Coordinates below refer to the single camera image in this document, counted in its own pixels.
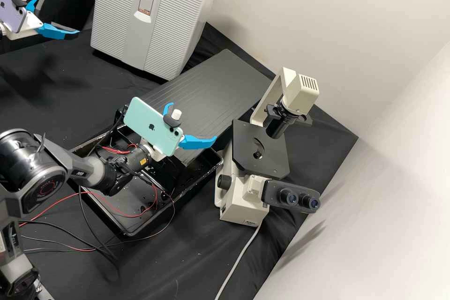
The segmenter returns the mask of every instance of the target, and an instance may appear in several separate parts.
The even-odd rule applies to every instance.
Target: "black wire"
[[[131,240],[126,240],[126,241],[121,241],[121,242],[118,242],[118,243],[115,243],[115,244],[109,244],[109,245],[107,245],[107,246],[108,246],[108,247],[113,247],[113,246],[123,245],[123,244],[132,243],[132,242],[136,242],[136,241],[147,240],[147,239],[152,238],[152,237],[154,237],[154,236],[160,234],[161,232],[163,232],[166,228],[169,227],[169,225],[171,224],[173,218],[175,217],[175,204],[174,204],[172,198],[170,198],[170,200],[171,200],[171,202],[172,202],[173,213],[172,213],[172,216],[171,216],[170,220],[167,222],[167,224],[166,224],[161,230],[157,231],[157,232],[154,233],[154,234],[151,234],[151,235],[148,235],[148,236],[146,236],[146,237],[143,237],[143,238],[138,238],[138,239],[131,239]],[[44,222],[37,222],[37,223],[39,223],[39,224],[42,223],[42,224],[45,224],[45,225],[51,225],[51,226],[53,226],[53,224],[50,224],[50,223],[44,223]],[[55,244],[67,246],[67,244],[61,243],[61,242],[59,242],[59,241],[47,240],[47,239],[39,239],[39,238],[32,238],[32,237],[26,237],[26,236],[23,236],[23,237],[25,237],[25,238],[27,238],[27,239],[31,239],[31,240],[44,241],[44,242],[52,242],[52,243],[55,243]],[[91,247],[87,247],[87,248],[83,248],[83,249],[89,249],[89,248],[96,248],[96,247],[93,246],[93,245],[91,245]],[[52,252],[52,251],[54,251],[54,252],[73,252],[73,251],[77,251],[77,252],[79,252],[78,250],[73,250],[73,249],[70,249],[70,250],[58,250],[58,249],[49,248],[49,247],[45,247],[45,248],[40,248],[40,247],[39,247],[38,249],[24,250],[24,252],[32,252],[32,251],[36,251],[36,252],[44,252],[44,251],[45,251],[45,252]]]
[[[163,188],[159,187],[157,184],[154,184],[151,180],[147,180],[147,178],[144,178],[144,176],[142,176],[141,174],[139,174],[138,172],[134,171],[133,169],[131,169],[128,165],[123,165],[122,166],[125,170],[128,171],[129,174],[131,174],[132,176],[136,176],[139,179],[143,180],[144,182],[146,182],[147,184],[151,185],[151,186],[156,186],[158,190],[160,190],[161,192],[165,193],[166,195],[168,195],[167,191],[165,191]]]
[[[114,253],[111,252],[111,250],[100,240],[100,238],[95,233],[94,229],[90,226],[88,218],[86,217],[86,213],[84,212],[83,201],[81,200],[81,185],[78,186],[78,199],[80,201],[81,212],[83,213],[84,220],[86,221],[86,224],[87,224],[88,228],[90,229],[90,232],[95,237],[95,239],[97,239],[97,241],[100,243],[100,245],[105,248],[105,250],[108,252],[108,254],[113,259],[117,260],[117,257],[114,255]]]
[[[111,129],[102,137],[102,138],[100,138],[98,141],[97,141],[97,143],[95,143],[95,145],[92,147],[92,149],[89,151],[89,153],[88,153],[88,155],[87,156],[90,156],[91,155],[91,153],[94,151],[94,149],[107,137],[107,136],[109,136],[113,131],[114,131],[114,129],[115,128],[117,128],[117,126],[120,124],[120,122],[122,121],[122,119],[123,119],[123,116],[125,115],[125,112],[127,111],[127,109],[126,109],[126,107],[123,107],[122,108],[122,113],[120,114],[120,117],[117,119],[117,121],[113,124],[113,126],[111,127]]]
[[[69,230],[66,230],[65,228],[63,228],[63,227],[61,227],[61,226],[58,226],[58,225],[52,224],[52,223],[48,223],[48,222],[41,222],[41,221],[36,221],[36,220],[24,220],[24,219],[19,219],[19,221],[22,222],[22,223],[28,223],[28,224],[41,224],[41,225],[47,225],[47,226],[54,227],[54,228],[56,228],[56,229],[58,229],[58,230],[60,230],[60,231],[63,231],[63,232],[65,232],[65,233],[67,233],[68,235],[74,237],[75,239],[81,241],[82,243],[84,243],[84,244],[86,244],[86,245],[88,245],[88,246],[91,246],[92,248],[95,248],[102,256],[104,256],[106,259],[108,259],[108,261],[109,261],[111,264],[114,265],[114,267],[115,267],[116,270],[117,270],[117,273],[120,273],[119,267],[117,266],[116,262],[115,262],[115,261],[114,261],[114,260],[113,260],[113,259],[112,259],[112,258],[111,258],[104,250],[102,250],[101,248],[99,248],[99,247],[97,247],[97,246],[95,246],[95,245],[90,244],[89,242],[87,242],[86,240],[84,240],[84,239],[81,238],[81,237],[78,237],[76,234],[70,232]]]

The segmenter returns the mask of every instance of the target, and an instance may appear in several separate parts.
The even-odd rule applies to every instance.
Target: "white wall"
[[[357,141],[255,299],[450,299],[449,114],[447,45]]]
[[[215,0],[209,22],[260,62],[318,79],[358,135],[450,40],[450,0]]]

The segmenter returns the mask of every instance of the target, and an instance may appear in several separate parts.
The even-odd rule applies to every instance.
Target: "robotic arm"
[[[150,160],[137,147],[112,162],[78,157],[23,129],[0,134],[0,290],[7,299],[52,299],[23,253],[17,219],[32,212],[70,178],[113,195]]]

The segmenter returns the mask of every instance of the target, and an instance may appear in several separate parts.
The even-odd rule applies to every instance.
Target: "microscope focus knob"
[[[232,179],[228,175],[219,175],[217,178],[217,187],[228,190],[231,187]]]

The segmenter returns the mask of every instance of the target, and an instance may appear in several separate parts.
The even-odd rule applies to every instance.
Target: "table surface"
[[[162,83],[94,52],[89,41],[90,32],[85,31],[75,40],[50,41],[0,55],[2,130],[46,132],[49,139],[70,149],[107,128],[118,106]],[[268,77],[273,76],[208,24],[186,69],[226,48]],[[291,167],[286,180],[323,192],[357,137],[316,106],[310,114],[314,119],[312,127],[292,126],[285,133]],[[44,206],[72,193],[66,185]],[[38,250],[29,258],[56,299],[213,299],[254,231],[219,221],[213,200],[211,179],[162,233],[117,246],[114,252],[119,257],[120,277],[97,252]],[[99,236],[110,238],[111,230],[92,210],[85,209]],[[222,299],[252,299],[305,218],[304,214],[271,208]],[[76,197],[58,204],[41,220],[95,242]],[[26,225],[22,233],[83,247],[64,233],[43,225]],[[25,249],[64,249],[29,239],[23,242]]]

